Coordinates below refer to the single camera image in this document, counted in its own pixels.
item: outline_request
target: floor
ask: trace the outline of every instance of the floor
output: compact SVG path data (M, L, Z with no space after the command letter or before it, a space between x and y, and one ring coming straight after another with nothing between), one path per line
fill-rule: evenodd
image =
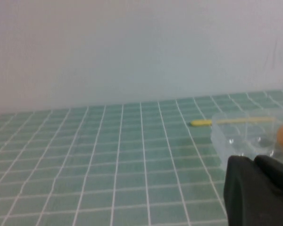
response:
M0 115L0 226L226 226L210 127L283 90Z

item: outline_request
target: white grout line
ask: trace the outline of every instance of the white grout line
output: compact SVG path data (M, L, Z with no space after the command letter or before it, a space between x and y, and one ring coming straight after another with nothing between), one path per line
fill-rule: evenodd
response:
M76 208L76 212L75 212L75 217L74 217L74 220L73 220L73 223L72 223L73 226L75 226L75 224L76 224L77 215L78 215L78 212L79 212L79 209L80 209L80 206L81 206L81 202L82 202L82 198L83 198L83 194L84 194L84 190L85 190L85 185L86 185L86 180L87 180L88 173L89 173L89 170L90 170L90 167L91 167L91 162L93 160L93 155L94 155L95 147L96 147L97 140L98 140L98 137L99 137L99 134L100 134L100 128L101 128L102 123L103 123L103 119L104 119L104 115L105 115L105 110L106 110L106 106L104 106L103 115L102 115L102 118L100 120L100 126L98 128L98 133L97 133L96 138L95 138L92 154L91 154L91 157L90 157L90 160L89 160L89 164L88 164L88 168L87 168L86 174L84 176L82 192L80 194L79 202L78 202L78 205L77 205L77 208Z
M206 119L206 116L203 114L203 112L200 110L200 108L199 108L198 104L196 103L195 98L193 98L193 100L194 100L194 104L195 104L195 106L197 107L197 109L198 109L199 113L202 115L202 117L203 117L204 119Z
M128 153L139 153L141 151L131 151ZM115 152L111 152L111 153L103 153L100 155L105 155L105 154L115 154ZM91 154L75 154L75 155L68 155L69 157L88 157ZM43 159L61 159L61 158L65 158L65 155L59 155L59 156L53 156L53 157L46 157ZM211 158L211 157L218 157L217 154L206 154L206 155L202 155L203 158ZM184 156L178 156L178 157L173 157L173 159L194 159L194 158L198 158L197 155L184 155ZM36 158L27 158L27 159L22 159L22 160L18 160L18 162L25 162L25 161L30 161L30 160L38 160L40 159L40 157L36 157ZM155 158L155 159L147 159L146 162L155 162L155 161L165 161L165 160L169 160L169 157L165 157L165 158ZM13 160L2 160L0 161L0 163L5 163L5 162L10 162L12 163ZM143 160L127 160L127 161L119 161L119 163L135 163L135 162L143 162ZM105 166L105 165L112 165L115 164L114 161L111 162L104 162L104 163L95 163L92 164L92 166ZM80 167L80 166L85 166L85 165L71 165L71 166L64 166L64 168L73 168L73 167ZM42 168L38 168L37 170L46 170L46 169L52 169L52 168L59 168L59 166L50 166L50 167L42 167ZM15 172L25 172L25 171L31 171L30 169L19 169L19 170L11 170L10 172L15 173Z
M224 184L225 181L219 180L214 181L214 184ZM210 182L190 182L190 183L182 183L181 186L203 186L203 185L210 185ZM171 188L171 187L178 187L178 184L169 184L169 185L152 185L149 186L149 189L160 189L160 188ZM128 191L141 191L146 190L146 187L125 187L125 188L118 188L116 189L117 192L128 192ZM98 193L112 193L113 189L105 189L105 190L94 190L94 191L86 191L83 194L98 194ZM62 193L62 194L52 194L54 197L60 196L67 196L67 195L80 195L81 192L71 192L71 193ZM37 198L37 197L47 197L47 194L34 194L34 195L22 195L20 196L21 199L29 199L29 198ZM17 196L7 196L1 197L0 201L2 200L13 200L17 198Z
M265 95L266 95L269 99L271 99L272 102L274 102L274 103L275 103L276 105L278 105L280 108L283 108L283 105L280 104L278 101L275 101L275 100L272 98L271 95L268 95L265 91L264 91L264 93L265 93Z
M1 181L4 179L4 177L8 174L8 172L10 171L10 169L13 167L13 165L15 164L15 162L18 160L19 156L22 154L22 152L24 151L25 147L31 142L31 140L33 139L33 137L36 135L38 131L36 131L35 133L33 133L32 137L27 141L27 143L25 144L25 146L23 147L23 149L20 151L20 153L17 155L17 157L13 160L12 164L9 166L9 168L5 171L5 173L3 174L3 176L0 178L0 183Z
M151 206L170 206L170 205L177 205L177 203L172 202L162 202L162 203L155 203L154 205L151 204ZM131 206L117 206L115 207L117 210L125 210L125 209L132 209L132 208L143 208L146 207L146 204L138 204L138 205L131 205ZM88 213L88 212L98 212L98 211L106 211L111 210L111 207L103 207L103 208L92 208L92 209L82 209L79 210L80 213ZM61 211L52 211L52 212L44 212L44 215L54 215L54 214L72 214L76 213L76 210L61 210ZM11 215L10 218L23 218L23 217L34 217L38 216L40 213L22 213L22 214L14 214ZM207 223L220 223L220 222L226 222L226 219L216 219L216 220L209 220L209 221L191 221L191 224L207 224ZM177 225L186 225L185 223L165 223L165 224L154 224L153 226L177 226Z
M32 113L27 120L16 130L16 132L11 135L11 137L4 143L4 145L0 148L0 153L1 151L5 148L5 146L11 141L11 139L29 122L29 120L31 119L31 117L33 116L34 113Z
M46 154L46 152L47 152L47 150L48 150L50 144L51 144L52 141L54 140L55 136L56 136L57 133L59 132L59 129L63 126L65 120L67 119L67 117L68 117L68 115L69 115L69 113L70 113L70 109L69 109L69 111L67 112L67 114L66 114L64 120L61 122L61 124L60 124L59 128L57 129L56 133L53 135L52 139L51 139L50 142L48 143L47 147L45 148L44 153L43 153L42 156L39 158L39 161L38 161L37 164L35 165L34 169L31 171L31 173L30 173L30 175L28 176L28 178L27 178L27 179L24 181L24 183L21 185L20 192L18 193L17 197L15 198L14 202L12 203L12 205L11 205L11 207L10 207L10 209L9 209L9 211L8 211L8 213L7 213L7 215L6 215L6 217L4 218L4 220L3 220L2 223L1 223L1 226L3 226L3 225L5 224L5 222L7 221L8 217L10 216L11 212L13 211L13 209L14 209L14 207L15 207L15 204L16 204L17 200L19 199L20 195L21 195L22 192L23 192L24 186L25 186L26 183L29 181L29 179L32 177L33 173L37 170L37 168L38 168L38 166L39 166L41 160L43 159L44 155Z
M150 212L150 202L149 202L149 189L148 189L148 177L147 177L146 151L145 151L145 140L144 140L144 137L143 137L142 105L141 104L142 103L140 103L140 110L141 110L141 139L142 139L142 152L143 152L143 166L144 166L144 173L145 173L148 225L151 226L151 212Z
M119 158L119 148L120 148L120 144L121 144L123 115L124 115L124 105L122 105L121 122L120 122L120 126L119 126L118 145L117 145L117 161L116 161L116 168L115 168L114 182L113 182L113 195L112 195L110 226L113 226L113 215L114 215L114 208L115 208L115 206L114 206L115 205L115 193L116 193L116 186L117 186L118 158Z
M91 144L77 144L79 147L86 147L86 146L93 146ZM198 146L212 146L212 144L199 144ZM176 146L174 148L189 148L189 147L193 147L193 145L180 145L180 146ZM69 148L69 145L61 145L61 146L51 146L50 149L59 149L59 148ZM26 148L25 151L28 151L28 152L33 152L33 151L40 151L42 150L43 148L39 148L39 147L34 147L34 148ZM156 151L156 150L160 150L160 149L166 149L165 147L154 147L154 148L150 148L150 149L147 149L146 151L149 152L149 151ZM120 151L121 153L126 153L126 152L132 152L132 151L140 151L141 149L129 149L129 150L124 150L124 151ZM10 152L19 152L21 150L6 150L6 151L2 151L2 153L10 153ZM101 153L96 153L96 155L99 155L99 154L107 154L107 153L115 153L115 152L101 152Z
M72 143L71 143L71 145L70 145L70 147L69 147L68 153L67 153L67 155L66 155L66 157L65 157L65 159L64 159L64 162L63 162L63 164L62 164L62 166L61 166L61 168L60 168L58 174L57 174L57 175L54 177L54 179L53 179L53 183L52 183L52 186L51 186L50 193L49 193L49 195L47 196L46 202L45 202L45 204L44 204L44 206L43 206L43 208L42 208L41 214L39 215L39 218L38 218L38 221L37 221L37 223L36 223L36 226L38 226L39 223L40 223L40 221L41 221L43 212L45 211L45 209L46 209L46 207L47 207L47 204L48 204L48 201L49 201L50 197L52 196L52 193L53 193L53 189L54 189L54 185L55 185L55 183L56 183L56 180L57 180L57 178L59 177L60 173L62 172L62 169L63 169L63 167L64 167L64 165L65 165L65 163L66 163L66 161L67 161L67 158L68 158L68 156L69 156L69 153L70 153L70 151L71 151L71 149L72 149L72 147L73 147L73 145L74 145L74 143L75 143L75 141L76 141L76 137L77 137L77 135L78 135L78 133L79 133L79 131L80 131L80 128L82 127L82 124L83 124L83 122L84 122L84 120L85 120L85 118L86 118L86 116L87 116L88 110L89 110L89 108L86 109L85 114L84 114L84 116L83 116L83 118L82 118L82 121L81 121L81 123L80 123L80 125L79 125L79 127L77 128L77 131L76 131L76 133L75 133L75 137L74 137L74 139L73 139L73 141L72 141Z
M58 140L63 140L63 139L73 139L74 135L72 136L67 136L67 137L59 137L59 138L55 138L55 141L58 141ZM81 135L80 138L90 138L91 136L84 136L84 135ZM170 136L169 138L184 138L184 136ZM51 140L51 138L48 138L48 139L34 139L33 141L48 141L48 140ZM165 138L152 138L152 139L145 139L145 141L156 141L156 140L165 140ZM11 143L12 144L21 144L23 142L26 142L27 140L17 140L17 141L12 141ZM135 142L140 142L141 139L135 139L135 140L124 140L122 141L121 140L121 143L135 143ZM98 142L97 144L101 144L101 145L109 145L109 144L117 144L118 141L116 142ZM80 143L79 145L81 146L84 146L84 145L94 145L94 143ZM51 146L51 148L59 148L59 147L64 147L64 146ZM6 150L5 152L11 152L11 151L17 151L17 150Z
M82 168L82 167L88 167L88 165L76 165L76 166L68 166L68 167L63 167L64 169L70 169L70 168ZM210 170L217 170L220 169L219 166L211 166L211 167L207 167ZM43 170L47 170L47 169L60 169L60 166L55 166L55 167L48 167L48 168L43 168ZM180 169L176 169L177 172L181 172L181 171L191 171L191 170L204 170L204 168L202 166L200 167L187 167L187 168L180 168ZM17 172L31 172L31 170L18 170ZM155 170L155 171L151 171L151 172L147 172L147 174L158 174L158 173L169 173L169 172L174 172L173 169L164 169L164 170ZM133 176L133 175L143 175L144 172L129 172L129 173L118 173L119 176ZM114 176L114 173L99 173L99 174L92 174L92 175L88 175L88 177L108 177L108 176ZM60 176L60 178L83 178L84 175L76 175L76 176ZM29 180L29 183L34 183L34 182L41 182L41 181L47 181L47 180L53 180L54 177L52 178L40 178L40 179L31 179ZM23 181L12 181L12 182L5 182L5 183L0 183L0 185L14 185L14 184L22 184L23 182L25 182L25 180Z
M4 129L4 127L6 127L13 120L14 117L16 117L16 115L17 114L11 116L10 119L0 127L0 132L1 132L1 130Z
M183 115L182 115L182 113L181 113L181 111L180 111L180 108L179 108L179 105L178 105L178 103L177 103L177 100L176 100L176 105L177 105L177 108L178 108L178 110L179 110L179 113L180 113L180 115L181 115L181 117L182 117L182 119L183 119L183 121L184 121L184 118L183 118ZM193 142L193 144L194 144L194 146L195 146L195 149L196 149L196 152L197 152L197 154L198 154L198 156L199 156L199 159L200 159L200 161L201 161L201 163L202 163L202 165L203 165L203 167L204 167L204 169L205 169L205 171L206 171L206 173L207 173L207 175L208 175L208 178L209 178L209 180L210 180L210 182L211 182L211 184L212 184L212 187L213 187L213 189L214 189L214 191L215 191L215 194L216 194L216 196L217 196L217 198L218 198L218 200L219 200L219 202L220 202L220 205L221 205L221 207L222 207L222 209L223 209L223 212L224 212L225 215L226 215L226 209L225 209L225 207L223 206L223 203L222 203L222 201L221 201L221 199L220 199L220 196L219 196L219 194L218 194L217 189L215 188L213 179L212 179L212 177L211 177L211 175L210 175L210 173L209 173L209 171L208 171L208 169L207 169L207 167L206 167L206 165L205 165L205 163L204 163L204 161L203 161L203 159L202 159L202 156L200 155L200 152L199 152L199 150L198 150L198 148L197 148L197 146L196 146L196 144L195 144L195 141L194 141L194 139L193 139L193 137L192 137L192 135L191 135L191 132L190 132L190 130L189 130L187 124L185 124L185 126L186 126L186 128L187 128L187 130L188 130L188 133L189 133L189 135L190 135L191 141Z
M202 225L202 224L211 224L211 223L223 223L227 222L227 219L217 219L217 220L203 220L203 221L194 221L194 225Z
M177 184L178 184L178 188L179 188L179 192L180 192L180 196L181 196L181 200L182 200L182 204L183 204L185 216L186 216L186 218L187 218L187 221L188 221L189 226L191 226L189 213L188 213L188 210L187 210L186 202L185 202L185 200L184 200L183 191L182 191L181 185L180 185L180 180L179 180L179 177L178 177L178 174L177 174L177 171L176 171L176 166L175 166L175 163L174 163L174 159L173 159L171 147L170 147L169 140L168 140L168 136L167 136L167 133L166 133L166 128L165 128L164 120L163 120L163 117L162 117L162 114L161 114L159 102L157 102L157 104L158 104L158 108L159 108L159 113L160 113L162 125L163 125L164 131L165 131L165 136L166 136L167 145L168 145L169 152L170 152L171 159L172 159L172 164L173 164L174 172L175 172L175 175L176 175L176 180L177 180Z

